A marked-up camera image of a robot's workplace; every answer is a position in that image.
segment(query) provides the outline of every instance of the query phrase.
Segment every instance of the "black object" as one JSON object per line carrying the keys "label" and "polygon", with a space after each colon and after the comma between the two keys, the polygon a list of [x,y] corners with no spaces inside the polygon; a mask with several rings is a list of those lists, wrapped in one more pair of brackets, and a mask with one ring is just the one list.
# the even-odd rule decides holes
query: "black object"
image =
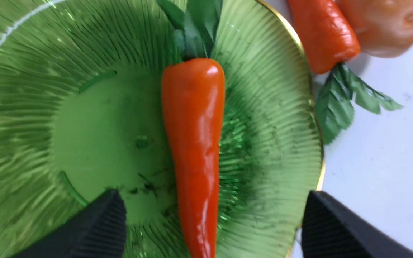
{"label": "black object", "polygon": [[13,258],[122,258],[126,211],[117,190],[108,190],[64,225]]}
{"label": "black object", "polygon": [[305,258],[413,258],[413,252],[326,192],[311,191],[302,225]]}

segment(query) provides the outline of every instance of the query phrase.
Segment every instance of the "plate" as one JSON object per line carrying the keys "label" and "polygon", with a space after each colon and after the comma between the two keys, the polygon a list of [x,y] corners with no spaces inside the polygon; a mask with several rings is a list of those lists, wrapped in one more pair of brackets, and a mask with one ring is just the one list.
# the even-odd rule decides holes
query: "plate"
{"label": "plate", "polygon": [[[128,211],[125,258],[188,256],[160,106],[172,32],[153,0],[0,0],[0,258],[107,188]],[[224,0],[213,55],[227,80],[217,257],[283,257],[323,170],[307,61],[257,0]]]}

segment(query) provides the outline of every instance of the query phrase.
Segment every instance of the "ribbed glass plate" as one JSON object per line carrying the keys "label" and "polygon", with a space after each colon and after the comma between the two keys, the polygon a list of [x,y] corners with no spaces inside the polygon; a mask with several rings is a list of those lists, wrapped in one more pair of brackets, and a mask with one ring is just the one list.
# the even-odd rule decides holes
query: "ribbed glass plate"
{"label": "ribbed glass plate", "polygon": [[[284,257],[320,178],[309,70],[280,18],[224,0],[218,258]],[[154,0],[0,0],[0,258],[109,187],[126,258],[188,256],[160,106],[172,30]]]}

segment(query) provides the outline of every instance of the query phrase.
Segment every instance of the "plate center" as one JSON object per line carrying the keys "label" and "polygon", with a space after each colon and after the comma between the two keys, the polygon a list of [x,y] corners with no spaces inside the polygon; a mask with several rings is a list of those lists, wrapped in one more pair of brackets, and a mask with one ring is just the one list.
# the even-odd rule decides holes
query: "plate center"
{"label": "plate center", "polygon": [[54,125],[56,166],[86,201],[117,188],[128,223],[176,205],[160,104],[160,75],[144,67],[105,72],[67,99]]}

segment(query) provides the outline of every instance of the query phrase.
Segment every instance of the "artificial carrot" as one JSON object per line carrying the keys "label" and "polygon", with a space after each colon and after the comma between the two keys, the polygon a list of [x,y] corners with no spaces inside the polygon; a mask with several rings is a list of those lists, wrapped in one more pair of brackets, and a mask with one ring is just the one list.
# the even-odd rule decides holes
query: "artificial carrot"
{"label": "artificial carrot", "polygon": [[359,54],[356,34],[333,0],[288,0],[288,5],[313,72],[329,72]]}
{"label": "artificial carrot", "polygon": [[214,258],[225,76],[211,52],[222,1],[190,0],[187,13],[167,0],[158,3],[176,29],[184,61],[166,67],[162,75],[162,116],[175,166],[182,234],[192,258]]}

